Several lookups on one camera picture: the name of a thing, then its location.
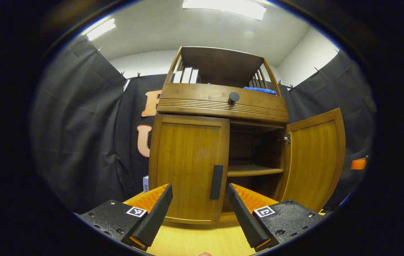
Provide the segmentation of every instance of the orange letter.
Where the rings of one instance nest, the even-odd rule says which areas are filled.
[[[150,157],[150,149],[148,148],[148,134],[152,130],[149,125],[137,126],[139,135],[137,136],[137,150],[144,157]]]
[[[156,115],[156,105],[159,102],[158,96],[161,95],[162,90],[147,92],[147,103],[145,104],[145,110],[142,111],[142,117],[149,117]]]

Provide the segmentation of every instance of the wooden floor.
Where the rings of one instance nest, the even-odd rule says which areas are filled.
[[[238,222],[189,225],[164,222],[147,253],[157,256],[249,256],[249,247]]]

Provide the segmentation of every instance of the open cabinet door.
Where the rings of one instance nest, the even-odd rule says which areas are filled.
[[[345,158],[345,129],[340,108],[291,123],[286,128],[283,177],[278,201],[294,200],[319,212],[340,179]]]

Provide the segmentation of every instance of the ceiling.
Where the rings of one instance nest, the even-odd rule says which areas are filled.
[[[94,39],[107,60],[180,46],[219,47],[267,58],[278,66],[310,26],[271,4],[262,21],[216,10],[183,10],[182,0],[142,0],[111,15],[116,28]]]

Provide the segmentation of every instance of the cabinet door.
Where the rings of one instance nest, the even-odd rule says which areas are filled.
[[[166,220],[181,223],[218,222],[223,206],[229,158],[229,119],[194,116],[155,116],[150,146],[149,183],[172,184],[173,199]],[[213,185],[213,170],[223,172]]]
[[[340,179],[345,158],[345,130],[339,108],[287,126],[283,177],[275,199],[288,199],[319,211]]]

